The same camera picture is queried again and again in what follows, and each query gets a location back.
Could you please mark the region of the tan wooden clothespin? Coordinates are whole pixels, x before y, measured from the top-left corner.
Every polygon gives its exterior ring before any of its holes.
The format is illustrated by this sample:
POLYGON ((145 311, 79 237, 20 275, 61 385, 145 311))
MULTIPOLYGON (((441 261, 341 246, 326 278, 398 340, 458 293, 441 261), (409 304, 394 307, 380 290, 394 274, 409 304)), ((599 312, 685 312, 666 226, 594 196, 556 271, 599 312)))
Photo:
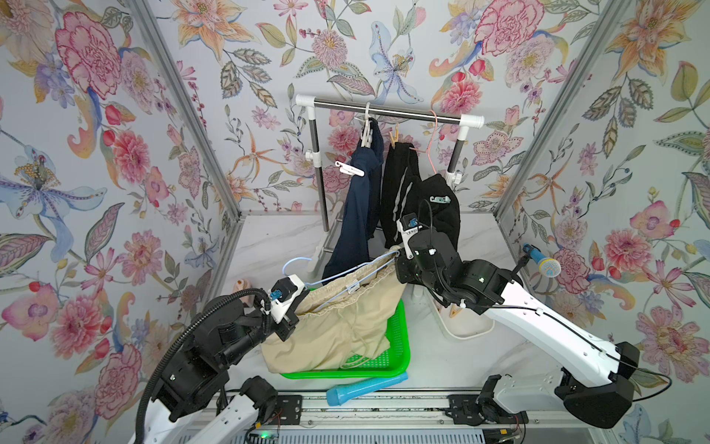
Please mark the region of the tan wooden clothespin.
POLYGON ((451 305, 449 307, 449 318, 455 318, 461 311, 462 308, 458 305, 451 305))

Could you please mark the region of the white hanger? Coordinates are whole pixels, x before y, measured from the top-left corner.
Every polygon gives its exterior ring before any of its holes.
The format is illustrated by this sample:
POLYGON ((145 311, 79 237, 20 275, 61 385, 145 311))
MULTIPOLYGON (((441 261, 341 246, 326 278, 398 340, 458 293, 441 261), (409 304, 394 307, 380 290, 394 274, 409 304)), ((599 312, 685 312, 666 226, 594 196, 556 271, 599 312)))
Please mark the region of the white hanger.
POLYGON ((373 117, 371 116, 371 103, 367 102, 364 106, 364 119, 362 120, 361 146, 363 148, 371 148, 373 143, 373 117))

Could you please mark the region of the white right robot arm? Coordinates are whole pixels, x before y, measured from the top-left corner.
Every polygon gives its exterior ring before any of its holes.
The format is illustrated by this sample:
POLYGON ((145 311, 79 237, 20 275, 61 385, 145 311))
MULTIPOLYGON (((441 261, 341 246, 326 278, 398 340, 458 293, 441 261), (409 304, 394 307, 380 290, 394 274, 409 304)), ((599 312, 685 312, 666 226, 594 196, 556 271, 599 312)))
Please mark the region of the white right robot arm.
POLYGON ((530 411, 564 411, 588 426, 612 429, 637 398, 632 376, 640 352, 628 342, 602 340, 574 325, 527 292, 515 270, 476 259, 463 261, 450 238, 414 216, 399 220, 405 252, 399 282, 418 285, 443 307, 471 310, 514 330, 560 366, 516 379, 491 375, 461 407, 473 425, 525 425, 530 411))

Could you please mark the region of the navy blue shorts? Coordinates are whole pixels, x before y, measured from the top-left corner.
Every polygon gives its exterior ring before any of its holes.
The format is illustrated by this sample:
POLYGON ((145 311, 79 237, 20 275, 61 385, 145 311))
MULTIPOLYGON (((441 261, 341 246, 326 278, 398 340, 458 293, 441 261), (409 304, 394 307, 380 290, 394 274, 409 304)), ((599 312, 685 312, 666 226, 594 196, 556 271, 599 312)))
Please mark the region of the navy blue shorts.
POLYGON ((369 239, 377 225, 375 221, 384 162, 384 141, 373 118, 371 148, 358 144, 349 164, 365 172, 364 177, 353 176, 346 197, 340 235, 332 255, 324 267, 324 284, 351 268, 370 260, 369 239))

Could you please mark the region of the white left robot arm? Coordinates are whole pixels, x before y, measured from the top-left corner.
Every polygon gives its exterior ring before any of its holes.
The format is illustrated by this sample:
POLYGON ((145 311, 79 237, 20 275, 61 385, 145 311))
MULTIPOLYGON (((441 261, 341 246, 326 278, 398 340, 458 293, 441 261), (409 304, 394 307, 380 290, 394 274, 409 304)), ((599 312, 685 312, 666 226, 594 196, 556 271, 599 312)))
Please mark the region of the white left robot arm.
POLYGON ((175 442, 213 399, 220 407, 216 419, 195 441, 220 443, 240 429, 251 432, 273 420, 277 390, 256 376, 229 398, 229 369, 270 337, 288 339, 299 323, 296 310, 308 294, 304 285, 285 277, 270 292, 249 288, 207 303, 149 378, 133 441, 175 442))

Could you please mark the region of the beige shorts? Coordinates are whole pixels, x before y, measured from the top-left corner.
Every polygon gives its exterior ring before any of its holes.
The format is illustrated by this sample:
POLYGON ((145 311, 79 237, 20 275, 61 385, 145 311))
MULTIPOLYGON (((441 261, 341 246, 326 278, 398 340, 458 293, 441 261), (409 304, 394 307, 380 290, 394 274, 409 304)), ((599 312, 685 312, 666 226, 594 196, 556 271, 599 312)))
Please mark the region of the beige shorts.
POLYGON ((335 370, 353 356, 365 362, 389 349, 388 320, 405 290, 395 262, 399 247, 353 268, 310 292, 297 310, 299 323, 283 342, 270 338, 261 345, 266 368, 273 374, 335 370))

